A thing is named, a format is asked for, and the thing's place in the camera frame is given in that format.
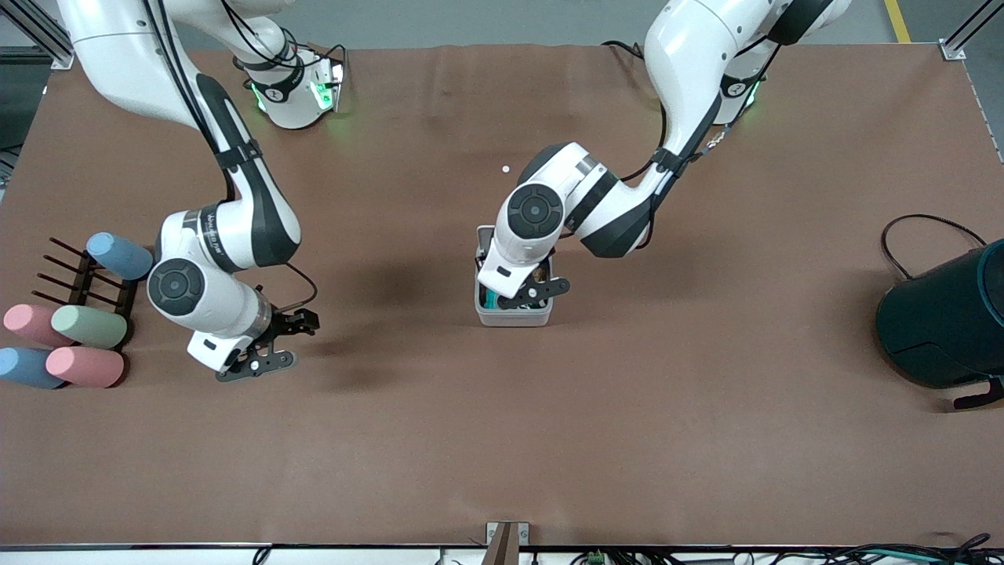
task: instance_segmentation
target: black cable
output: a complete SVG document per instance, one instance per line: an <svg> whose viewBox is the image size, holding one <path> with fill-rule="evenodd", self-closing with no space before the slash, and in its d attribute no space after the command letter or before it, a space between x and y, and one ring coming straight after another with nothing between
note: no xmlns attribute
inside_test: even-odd
<svg viewBox="0 0 1004 565"><path fill-rule="evenodd" d="M299 274L300 277L302 277L304 280L307 281L307 284L310 285L310 297L307 298L306 300L300 301L298 303L293 303L293 304L291 304L289 306L284 306L282 308L276 309L275 312L274 312L275 314L285 314L285 313L287 313L287 312L289 312L291 310L295 310L297 308L306 306L306 305L310 304L314 299L317 298L317 285L315 284L315 282L309 276L307 276L305 272L303 272L302 270L300 270L300 269L296 268L295 266L293 266L293 263L287 262L287 263L285 263L285 265L288 266L293 272L295 272L296 274Z"/></svg>
<svg viewBox="0 0 1004 565"><path fill-rule="evenodd" d="M331 53L333 53L334 51L336 51L338 49L341 49L341 51L343 53L343 55L342 55L343 57L345 57L345 58L348 57L348 52L347 52L347 49L345 48L345 46L342 45L341 43L337 43L334 46L332 46L330 49L328 49L324 54L320 55L319 58L317 58L316 60L310 61L308 63L304 63L298 56L296 56L295 49L294 49L293 52L290 53L290 55L291 55L290 58L285 59L285 60L296 61L295 64L286 64L285 60L279 58L281 56L279 54L275 54L275 55L271 55L270 56L270 55L266 55L266 54L262 53L261 51L259 51L258 47L256 47L254 45L254 43L252 43L251 40L248 39L247 35L244 34L244 30L241 29L241 26L244 26L244 28L247 29L248 31L250 31L253 36L257 37L258 34L255 32L255 30L251 28L251 26L248 24L248 22L245 21L244 18L241 17L241 15L239 13L237 13L236 10L233 9L233 7L230 6L230 3L227 2L227 0L220 0L220 3L223 5L223 9L227 12L227 16L230 18L230 22L232 24L234 24L234 28L237 29L237 33L241 36L241 39L244 40L244 43L246 43L247 46L251 48L251 50L254 52L254 54L258 55L259 57L261 57L262 59L264 59L265 61L269 62L270 64L272 64L274 66L278 66L278 67L281 67L281 68L291 68L291 69L306 68L306 67L308 67L310 65L317 64L322 59L330 57ZM289 31L287 31L287 30L284 29L283 30L283 34L287 35L287 39L293 45L295 45L295 46L305 46L308 49L310 48L309 46L304 45L303 43L297 42L296 41L296 37L292 33L290 33Z"/></svg>
<svg viewBox="0 0 1004 565"><path fill-rule="evenodd" d="M996 16L997 13L1001 11L1001 8L1004 8L1004 4L1001 4L1000 6L997 6L997 8L994 11L990 12L990 15L987 16L987 19L985 19L982 22L980 22L980 25L976 26L976 29L974 29L973 31L971 31L969 33L969 35L966 36L965 39L963 39L962 41L959 41L959 48L961 49L963 47L963 45L965 45L966 43L968 43L969 40L972 39L974 35L976 35L981 29L983 29L984 25L987 25L987 22L989 22L990 20L994 19L994 16Z"/></svg>
<svg viewBox="0 0 1004 565"><path fill-rule="evenodd" d="M760 37L760 38L759 38L759 39L757 39L756 41L754 41L754 42L750 43L749 45L746 45L746 46L745 46L745 47L743 47L742 49L739 49L739 52L737 52L737 53L736 53L736 56L738 57L739 55L741 55L741 54L743 54L743 53L746 53L746 52L749 52L749 51L753 50L753 48L754 48L754 47L756 47L756 46L757 46L757 45L759 45L760 43L763 43L763 42L764 42L764 41L766 41L766 40L767 40L767 36L766 36L766 35L764 35L764 36Z"/></svg>
<svg viewBox="0 0 1004 565"><path fill-rule="evenodd" d="M182 97L182 101L185 102L186 107L188 107L189 113L192 114L192 119L195 120L196 126L199 131L202 132L203 137L205 137L206 143L209 147L216 152L216 143L213 140L212 135L209 132L209 128L206 125L205 116L203 116L202 111L196 103L196 98L194 93L191 91L191 85L188 84L188 79L185 76L185 69L181 66L180 58L177 56L177 49L169 48L169 43L174 46L174 37L171 35L171 24L168 19L167 11L164 8L163 1L159 1L161 7L162 22L168 26L167 31L161 28L161 24L158 23L157 15L154 13L154 8L150 4L150 0L143 0L144 8L147 11L147 15L150 17L150 25L154 31L154 37L157 39L157 43L161 48L161 52L164 53L164 57L168 64L168 70L171 72L171 77L175 83L175 87L178 88L178 94ZM172 62L169 58L171 53L175 55L175 62Z"/></svg>
<svg viewBox="0 0 1004 565"><path fill-rule="evenodd" d="M896 259L896 257L893 256L892 251L889 250L889 231L890 231L890 229L893 228L894 225L900 223L903 220L910 219L910 218L925 218L925 219L929 219L929 220L939 221L939 222L942 222L944 224L948 224L948 225L950 225L950 226L952 226L952 227L954 227L954 228L956 228L956 229L958 229L960 231L965 232L970 237L972 237L973 239L975 239L976 241L978 241L980 243L980 245L986 245L987 244L987 242L984 241L983 238L980 237L979 235L977 235L976 232L974 232L973 230L969 229L968 227L966 227L966 226L964 226L964 225L962 225L960 223L956 223L956 222L954 222L954 221L952 221L950 219L946 219L946 218L943 218L941 216L935 216L935 215L931 215L931 214L906 214L906 215L900 216L900 217L898 217L898 218L890 221L888 224L886 224L886 227L882 230L882 236L878 238L878 243L880 243L880 245L882 245L882 252L883 252L883 255L886 256L886 259L889 262L893 263L893 266L895 266L897 268L897 270L899 270L901 273L903 273L903 275L907 278L907 280L912 280L914 278L914 276L912 274L910 274L909 272L907 272L907 269L904 268L903 264L901 264L900 261L898 261Z"/></svg>
<svg viewBox="0 0 1004 565"><path fill-rule="evenodd" d="M251 565L262 565L271 554L272 546L258 548L258 551L254 552L254 557L251 559Z"/></svg>
<svg viewBox="0 0 1004 565"><path fill-rule="evenodd" d="M610 39L609 41L603 41L600 43L604 47L620 47L621 49L628 51L629 53L635 55L636 57L645 60L645 53L642 52L642 47L638 43L635 45L629 45L623 41L617 41L616 39Z"/></svg>
<svg viewBox="0 0 1004 565"><path fill-rule="evenodd" d="M949 36L949 38L945 41L945 43L946 44L951 43L953 39L955 39L960 33L962 33L962 30L965 29L967 25L969 25L974 19L976 19L976 17L979 16L983 12L983 10L987 9L987 6L989 6L991 2L993 2L993 0L987 0L986 2L984 2L983 5L979 7L979 9L977 9L969 16L969 19L964 21L962 25L959 26L959 29L955 30L955 33Z"/></svg>
<svg viewBox="0 0 1004 565"><path fill-rule="evenodd" d="M656 146L656 149L663 147L663 144L666 143L666 134L669 129L669 127L667 126L666 106L663 105L662 101L659 102L659 111L660 113L662 113L663 116L663 130L659 133L659 145ZM641 169L635 171L634 173L628 175L626 177L621 177L620 182L628 182L630 180L634 180L642 173L648 171L649 167L651 166L652 166L652 161L650 160L648 163L643 165Z"/></svg>
<svg viewBox="0 0 1004 565"><path fill-rule="evenodd" d="M634 55L634 56L636 56L636 57L638 57L638 58L640 58L642 60L645 60L645 53L642 51L642 47L638 43L635 43L635 45L632 46L632 45L629 45L629 44L624 43L623 41L617 41L615 39L611 39L609 41L603 41L602 45L604 45L604 46L610 46L610 47L620 47L621 49L628 51L632 55ZM667 134L667 129L668 129L668 126L667 126L667 116L666 116L666 106L663 105L663 101L662 100L659 101L659 111L660 111L660 113L662 113L662 116L663 116L663 130L662 130L662 132L659 133L659 145L656 146L656 149L659 149L660 147L663 147L663 144L666 143L666 134ZM639 175L641 175L642 173L648 171L649 167L651 167L651 166L652 166L652 161L647 162L645 165L642 166L641 169L635 171L634 173L628 175L626 177L620 177L620 182L628 182L628 181L631 181L631 180L634 180L634 179L638 178Z"/></svg>

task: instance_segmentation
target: brown mat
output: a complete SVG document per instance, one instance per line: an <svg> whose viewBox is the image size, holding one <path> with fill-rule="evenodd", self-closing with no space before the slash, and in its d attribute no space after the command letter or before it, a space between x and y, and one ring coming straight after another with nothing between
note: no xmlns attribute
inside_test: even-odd
<svg viewBox="0 0 1004 565"><path fill-rule="evenodd" d="M323 328L284 342L295 370L223 385L144 298L119 388L0 384L0 542L446 543L493 519L549 544L1004 536L1004 410L941 413L871 341L895 280L889 219L1004 236L1000 163L963 65L937 47L786 49L650 248L599 260L563 243L573 291L529 331L479 326L475 227L545 145L576 139L621 174L648 158L659 111L638 62L358 52L351 113L286 131L228 54L195 58L299 214ZM150 243L165 215L222 195L194 130L55 73L0 209L0 308L41 285L49 235ZM914 268L966 248L901 227L891 243ZM242 278L276 304L307 291L283 268Z"/></svg>

